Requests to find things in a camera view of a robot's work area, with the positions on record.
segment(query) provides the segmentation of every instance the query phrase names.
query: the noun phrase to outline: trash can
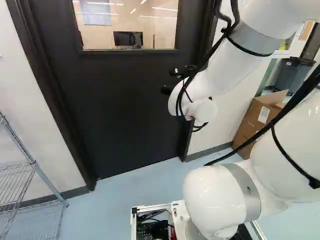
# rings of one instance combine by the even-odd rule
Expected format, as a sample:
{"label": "trash can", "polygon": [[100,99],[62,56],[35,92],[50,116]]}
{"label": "trash can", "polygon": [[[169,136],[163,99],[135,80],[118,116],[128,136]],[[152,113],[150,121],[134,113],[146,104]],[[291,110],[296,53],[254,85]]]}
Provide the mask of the trash can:
{"label": "trash can", "polygon": [[290,57],[281,60],[279,74],[274,88],[277,91],[289,89],[288,95],[293,95],[301,87],[308,72],[316,61],[301,57]]}

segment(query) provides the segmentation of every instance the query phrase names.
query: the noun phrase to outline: shelf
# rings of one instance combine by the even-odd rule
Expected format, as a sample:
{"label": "shelf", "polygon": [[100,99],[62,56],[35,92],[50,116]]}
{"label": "shelf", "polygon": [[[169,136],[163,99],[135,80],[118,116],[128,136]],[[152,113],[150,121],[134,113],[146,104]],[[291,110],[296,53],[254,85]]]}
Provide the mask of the shelf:
{"label": "shelf", "polygon": [[0,167],[0,239],[4,239],[35,174],[30,164]]}
{"label": "shelf", "polygon": [[58,240],[65,208],[59,200],[20,208],[5,240]]}

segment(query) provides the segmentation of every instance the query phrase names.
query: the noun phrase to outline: door window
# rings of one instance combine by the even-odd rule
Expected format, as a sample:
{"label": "door window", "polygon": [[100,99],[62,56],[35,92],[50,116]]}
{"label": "door window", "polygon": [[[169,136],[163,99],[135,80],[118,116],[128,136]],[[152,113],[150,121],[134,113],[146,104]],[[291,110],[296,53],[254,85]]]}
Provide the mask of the door window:
{"label": "door window", "polygon": [[174,49],[179,0],[73,0],[84,50]]}

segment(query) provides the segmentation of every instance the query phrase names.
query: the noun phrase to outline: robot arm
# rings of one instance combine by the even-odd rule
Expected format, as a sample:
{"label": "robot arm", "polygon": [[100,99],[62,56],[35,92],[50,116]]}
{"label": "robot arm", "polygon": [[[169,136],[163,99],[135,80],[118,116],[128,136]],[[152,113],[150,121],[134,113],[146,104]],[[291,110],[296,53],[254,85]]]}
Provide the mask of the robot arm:
{"label": "robot arm", "polygon": [[[215,106],[208,97],[214,100],[234,88],[303,21],[319,22],[319,18],[318,0],[247,0],[239,24],[209,59],[208,67],[187,86],[189,97],[183,93],[182,114],[208,122],[216,111],[212,110]],[[175,86],[169,98],[168,109],[174,116],[183,81]],[[319,102],[320,94],[285,116],[275,127],[284,148],[317,179],[320,169],[314,160],[320,155],[316,145],[320,139]],[[306,124],[305,113],[309,113],[308,123],[319,131],[296,127]],[[292,136],[288,133],[294,131],[297,145],[292,146]],[[310,135],[315,141],[312,146],[308,143]],[[308,147],[301,151],[298,146]],[[290,201],[320,200],[320,188],[310,188],[308,180],[292,168],[269,131],[255,144],[251,160],[191,171],[184,180],[183,195],[190,219],[202,235],[208,240],[227,240],[236,233],[239,224],[283,211]]]}
{"label": "robot arm", "polygon": [[[250,74],[279,44],[289,38],[305,20],[318,20],[317,0],[246,0],[241,9],[241,20],[199,72],[184,93],[181,105],[184,115],[199,122],[209,122],[217,112],[214,99],[222,95]],[[173,89],[168,110],[176,115],[176,102],[183,81]]]}

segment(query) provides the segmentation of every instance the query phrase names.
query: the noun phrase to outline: light blue floor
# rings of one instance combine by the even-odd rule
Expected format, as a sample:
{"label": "light blue floor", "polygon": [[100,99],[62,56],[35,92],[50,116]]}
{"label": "light blue floor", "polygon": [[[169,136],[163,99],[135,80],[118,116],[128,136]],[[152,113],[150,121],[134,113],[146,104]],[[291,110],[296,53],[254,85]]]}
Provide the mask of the light blue floor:
{"label": "light blue floor", "polygon": [[[60,240],[130,240],[131,207],[183,199],[184,176],[229,151],[189,163],[173,158],[98,181],[94,192],[69,200]],[[224,163],[241,160],[235,155]],[[313,240],[320,239],[319,220],[320,204],[313,203],[262,219],[259,224],[268,240]]]}

